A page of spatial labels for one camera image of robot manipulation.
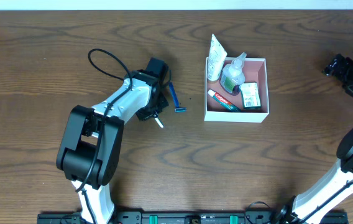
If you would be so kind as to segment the white Pantene lotion tube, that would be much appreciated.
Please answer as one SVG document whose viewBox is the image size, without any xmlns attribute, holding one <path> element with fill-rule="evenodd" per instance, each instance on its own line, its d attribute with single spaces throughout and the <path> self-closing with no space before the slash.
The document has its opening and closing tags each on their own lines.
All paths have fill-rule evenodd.
<svg viewBox="0 0 353 224">
<path fill-rule="evenodd" d="M 227 52 L 217 40 L 216 36 L 212 34 L 207 60 L 207 79 L 209 81 L 215 82 L 219 79 L 226 56 Z"/>
</svg>

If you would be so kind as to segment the red teal Colgate toothpaste tube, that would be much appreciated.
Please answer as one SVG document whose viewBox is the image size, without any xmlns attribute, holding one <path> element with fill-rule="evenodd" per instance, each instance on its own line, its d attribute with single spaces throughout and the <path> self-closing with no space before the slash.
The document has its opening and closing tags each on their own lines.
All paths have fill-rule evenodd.
<svg viewBox="0 0 353 224">
<path fill-rule="evenodd" d="M 229 112 L 235 112 L 235 113 L 240 113 L 241 110 L 234 105 L 233 103 L 231 103 L 229 100 L 227 100 L 225 97 L 223 97 L 222 95 L 220 95 L 218 92 L 209 89 L 207 94 L 213 98 L 214 100 L 216 100 L 221 106 L 223 106 L 225 109 L 227 109 Z"/>
</svg>

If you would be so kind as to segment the clear pump bottle purple liquid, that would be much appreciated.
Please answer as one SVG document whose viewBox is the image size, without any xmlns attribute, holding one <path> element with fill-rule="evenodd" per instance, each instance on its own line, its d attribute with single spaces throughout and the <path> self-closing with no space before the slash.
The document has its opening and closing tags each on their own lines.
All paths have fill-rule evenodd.
<svg viewBox="0 0 353 224">
<path fill-rule="evenodd" d="M 247 54 L 243 52 L 234 58 L 231 63 L 222 69 L 220 84 L 230 95 L 238 95 L 240 86 L 245 82 L 245 75 L 242 71 Z"/>
</svg>

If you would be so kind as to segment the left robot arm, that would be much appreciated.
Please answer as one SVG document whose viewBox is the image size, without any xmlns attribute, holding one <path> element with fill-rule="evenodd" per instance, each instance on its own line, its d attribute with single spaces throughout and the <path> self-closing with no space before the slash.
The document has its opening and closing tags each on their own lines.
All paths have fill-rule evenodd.
<svg viewBox="0 0 353 224">
<path fill-rule="evenodd" d="M 128 72 L 120 89 L 103 102 L 71 110 L 56 166 L 78 192 L 85 222 L 111 220 L 109 182 L 119 162 L 124 126 L 133 116 L 157 119 L 168 106 L 162 93 L 168 69 L 163 60 L 151 58 L 145 69 Z"/>
</svg>

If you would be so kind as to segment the green white soap box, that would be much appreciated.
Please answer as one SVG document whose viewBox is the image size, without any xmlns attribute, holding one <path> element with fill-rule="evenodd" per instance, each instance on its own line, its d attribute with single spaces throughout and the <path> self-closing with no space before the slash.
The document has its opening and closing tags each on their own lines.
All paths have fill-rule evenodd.
<svg viewBox="0 0 353 224">
<path fill-rule="evenodd" d="M 243 83 L 240 86 L 242 95 L 242 105 L 245 110 L 258 110 L 261 109 L 261 102 L 259 96 L 258 84 Z"/>
</svg>

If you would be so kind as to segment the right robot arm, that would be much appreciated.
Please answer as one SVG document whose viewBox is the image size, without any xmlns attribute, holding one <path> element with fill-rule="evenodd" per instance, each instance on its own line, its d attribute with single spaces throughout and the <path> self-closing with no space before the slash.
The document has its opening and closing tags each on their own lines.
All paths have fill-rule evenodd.
<svg viewBox="0 0 353 224">
<path fill-rule="evenodd" d="M 353 97 L 353 60 L 337 54 L 324 68 Z M 320 223 L 323 217 L 353 194 L 353 128 L 341 140 L 337 160 L 307 191 L 294 196 L 270 219 L 271 223 Z"/>
</svg>

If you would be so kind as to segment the green white toothbrush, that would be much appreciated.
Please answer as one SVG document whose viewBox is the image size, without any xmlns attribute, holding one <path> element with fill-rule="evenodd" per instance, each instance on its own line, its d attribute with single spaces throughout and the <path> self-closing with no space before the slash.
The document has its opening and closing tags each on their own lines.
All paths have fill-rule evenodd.
<svg viewBox="0 0 353 224">
<path fill-rule="evenodd" d="M 158 114 L 154 115 L 154 120 L 156 121 L 156 123 L 160 126 L 160 128 L 164 128 L 163 123 L 161 122 L 160 118 L 158 117 Z"/>
</svg>

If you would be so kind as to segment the blue disposable razor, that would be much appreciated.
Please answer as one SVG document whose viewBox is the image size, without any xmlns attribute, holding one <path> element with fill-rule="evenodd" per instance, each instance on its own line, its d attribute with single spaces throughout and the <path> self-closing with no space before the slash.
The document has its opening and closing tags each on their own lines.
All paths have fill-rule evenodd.
<svg viewBox="0 0 353 224">
<path fill-rule="evenodd" d="M 168 84 L 168 86 L 169 86 L 169 89 L 170 89 L 170 93 L 172 95 L 173 103 L 175 105 L 175 112 L 176 113 L 184 113 L 184 112 L 186 112 L 186 107 L 181 107 L 180 104 L 179 104 L 179 101 L 178 101 L 177 94 L 176 94 L 176 91 L 174 89 L 173 83 L 170 82 Z"/>
</svg>

